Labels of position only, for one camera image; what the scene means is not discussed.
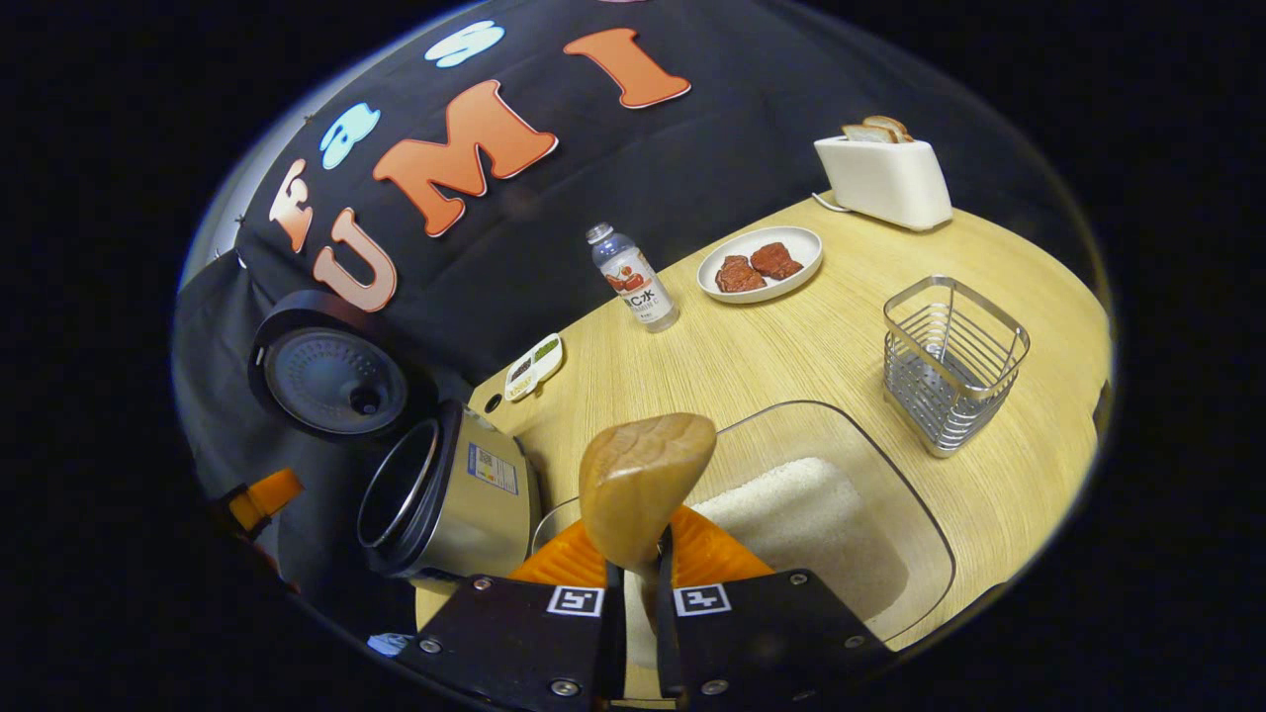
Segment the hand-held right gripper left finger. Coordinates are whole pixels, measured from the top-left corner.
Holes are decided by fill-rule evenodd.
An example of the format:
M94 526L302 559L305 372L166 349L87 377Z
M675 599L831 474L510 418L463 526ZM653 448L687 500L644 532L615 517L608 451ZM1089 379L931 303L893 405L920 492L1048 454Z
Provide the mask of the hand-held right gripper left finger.
M509 576L458 582L395 663L470 709L606 711L624 688L622 587L576 522Z

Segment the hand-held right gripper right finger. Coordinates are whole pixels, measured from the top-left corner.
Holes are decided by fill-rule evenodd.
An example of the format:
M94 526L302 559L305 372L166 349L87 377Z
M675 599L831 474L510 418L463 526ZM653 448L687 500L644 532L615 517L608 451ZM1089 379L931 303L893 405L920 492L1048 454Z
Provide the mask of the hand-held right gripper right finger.
M896 666L817 573L775 571L687 505L660 550L657 666L679 711L842 711Z

